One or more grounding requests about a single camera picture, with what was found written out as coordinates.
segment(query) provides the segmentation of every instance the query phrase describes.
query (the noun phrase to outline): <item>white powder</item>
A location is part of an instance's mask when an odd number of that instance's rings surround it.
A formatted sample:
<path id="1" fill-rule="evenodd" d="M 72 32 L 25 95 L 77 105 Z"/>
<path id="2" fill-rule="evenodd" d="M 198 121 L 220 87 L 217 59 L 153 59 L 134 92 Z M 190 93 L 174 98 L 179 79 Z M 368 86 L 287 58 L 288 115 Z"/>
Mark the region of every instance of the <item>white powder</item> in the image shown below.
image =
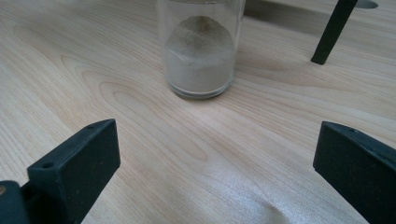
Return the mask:
<path id="1" fill-rule="evenodd" d="M 233 40 L 227 29 L 209 17 L 181 22 L 164 51 L 167 80 L 178 93 L 220 93 L 233 79 Z"/>

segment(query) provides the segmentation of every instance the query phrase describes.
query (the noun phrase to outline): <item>black stand leg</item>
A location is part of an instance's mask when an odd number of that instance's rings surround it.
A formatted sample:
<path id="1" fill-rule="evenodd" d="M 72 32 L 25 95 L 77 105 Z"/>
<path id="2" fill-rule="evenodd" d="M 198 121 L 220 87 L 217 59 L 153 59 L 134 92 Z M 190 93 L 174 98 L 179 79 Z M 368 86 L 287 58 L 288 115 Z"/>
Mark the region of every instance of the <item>black stand leg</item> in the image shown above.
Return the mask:
<path id="1" fill-rule="evenodd" d="M 325 64 L 358 0 L 338 0 L 311 62 Z"/>

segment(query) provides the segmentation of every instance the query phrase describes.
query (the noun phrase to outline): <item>wooden table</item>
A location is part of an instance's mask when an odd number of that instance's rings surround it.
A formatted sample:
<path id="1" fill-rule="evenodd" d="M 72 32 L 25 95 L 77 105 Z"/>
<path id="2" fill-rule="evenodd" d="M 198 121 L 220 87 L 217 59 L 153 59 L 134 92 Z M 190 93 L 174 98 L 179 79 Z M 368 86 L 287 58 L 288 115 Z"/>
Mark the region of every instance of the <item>wooden table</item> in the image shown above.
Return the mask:
<path id="1" fill-rule="evenodd" d="M 232 86 L 193 101 L 163 77 L 154 0 L 0 0 L 0 179 L 115 118 L 121 167 L 83 223 L 365 223 L 312 161 L 323 120 L 396 147 L 396 3 L 377 3 L 321 66 L 335 0 L 248 0 Z"/>

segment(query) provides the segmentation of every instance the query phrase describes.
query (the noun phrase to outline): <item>glass jar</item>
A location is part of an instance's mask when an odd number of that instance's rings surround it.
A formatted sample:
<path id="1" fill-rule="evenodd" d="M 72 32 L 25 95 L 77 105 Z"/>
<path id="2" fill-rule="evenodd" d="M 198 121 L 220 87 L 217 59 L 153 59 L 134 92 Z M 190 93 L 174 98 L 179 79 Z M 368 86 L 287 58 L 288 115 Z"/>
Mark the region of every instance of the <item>glass jar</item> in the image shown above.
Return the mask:
<path id="1" fill-rule="evenodd" d="M 176 93 L 209 98 L 233 81 L 245 0 L 157 0 L 165 77 Z"/>

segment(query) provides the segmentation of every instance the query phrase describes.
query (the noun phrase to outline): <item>black clamp jaw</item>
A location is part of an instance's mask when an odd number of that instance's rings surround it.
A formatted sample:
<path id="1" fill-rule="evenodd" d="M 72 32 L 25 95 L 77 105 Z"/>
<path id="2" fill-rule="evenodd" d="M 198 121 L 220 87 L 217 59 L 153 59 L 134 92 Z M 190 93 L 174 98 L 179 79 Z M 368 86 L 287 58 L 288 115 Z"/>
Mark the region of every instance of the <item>black clamp jaw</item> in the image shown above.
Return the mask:
<path id="1" fill-rule="evenodd" d="M 396 150 L 358 130 L 323 122 L 315 170 L 370 223 L 396 224 Z"/>
<path id="2" fill-rule="evenodd" d="M 28 167 L 20 188 L 0 181 L 0 224 L 78 224 L 120 167 L 116 121 L 88 125 Z"/>

